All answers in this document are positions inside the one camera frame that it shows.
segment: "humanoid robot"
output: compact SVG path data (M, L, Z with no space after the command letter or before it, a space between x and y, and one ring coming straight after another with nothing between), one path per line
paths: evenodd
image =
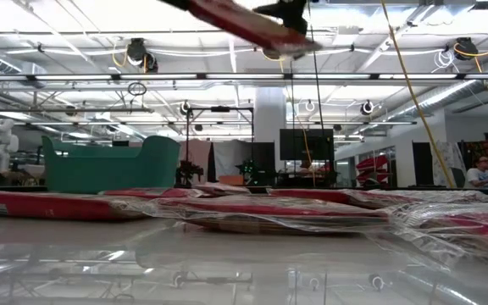
M11 132L13 126L13 120L0 119L0 173L8 171L10 153L18 151L19 140Z

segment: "wall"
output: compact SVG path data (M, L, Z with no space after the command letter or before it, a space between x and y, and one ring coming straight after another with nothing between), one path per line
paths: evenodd
M436 141L446 141L446 116L440 109L427 119L430 131ZM413 166L412 141L425 142L429 137L420 119L416 125L394 126L388 131L387 137L367 137L365 143L352 144L338 148L335 160L357 156L373 150L394 146L396 149L396 177L399 187L415 184L415 168Z
M480 117L446 116L447 141L483 141L488 132L488 115Z

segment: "teal container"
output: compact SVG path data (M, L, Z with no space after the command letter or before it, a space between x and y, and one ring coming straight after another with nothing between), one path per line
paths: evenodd
M48 190L77 194L172 187L180 153L180 144L164 136L149 136L142 147L77 146L43 136L42 146Z

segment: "man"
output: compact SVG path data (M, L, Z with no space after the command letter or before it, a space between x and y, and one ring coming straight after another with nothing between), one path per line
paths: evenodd
M479 157L475 169L466 174L466 188L488 189L488 157Z

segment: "ceiling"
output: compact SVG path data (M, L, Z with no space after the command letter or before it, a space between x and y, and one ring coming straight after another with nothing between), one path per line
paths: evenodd
M274 0L240 0L237 3L253 8L274 3ZM23 9L23 3L0 0L0 54L7 60L35 63L48 74L117 74L141 73L130 64L119 67L113 60L113 50L118 63L124 61L123 50L130 39L142 37L148 50L159 64L159 73L401 73L396 52L392 46L377 50L388 39L388 28L381 6L377 1L353 2L325 1L314 3L311 17L304 14L313 27L314 39L324 46L316 57L309 54L293 62L276 62L266 59L254 46L238 37L195 19L165 3L151 0L35 0L29 1L32 12ZM415 26L405 26L408 18L418 8L416 1L397 1L388 5L391 24L397 31L397 42L404 54L404 63L409 73L450 73L453 65L439 68L439 53L454 44L461 36L471 37L481 53L488 51L488 10L472 9L471 1L446 1L445 6L430 7ZM480 57L488 61L488 55ZM474 61L459 61L453 64L461 72L476 69ZM255 87L266 86L259 81L207 82L180 80L145 81L153 86L143 98L136 98L134 105L144 105L152 110L144 112L112 112L102 114L107 119L132 121L177 121L182 120L180 105L187 101L194 107L227 105L252 106ZM105 85L103 91L91 90L92 86ZM402 83L396 86L382 83L375 85L345 83L341 85L322 84L319 96L324 119L364 120L359 107L366 100L381 104L374 114L388 114L410 99L408 89ZM84 86L77 91L73 88ZM75 105L79 108L121 108L128 107L132 96L126 94L127 83L106 82L50 82L37 90L37 101L45 101L43 107L61 108ZM433 86L417 84L417 94ZM308 101L317 106L318 88L314 83L296 84L292 88L286 83L286 96L291 100L294 92L296 114L302 121L318 120L318 107L308 111ZM0 94L19 99L24 105L33 105L36 89L18 83L0 82ZM488 108L476 108L472 114L488 113ZM87 121L95 114L69 117L66 114L44 114L49 119L62 121ZM241 114L205 113L200 120L244 122ZM143 136L162 134L177 136L185 126L134 126ZM54 130L64 130L54 126ZM91 127L80 132L102 136L102 126ZM249 125L204 126L204 135L249 135Z

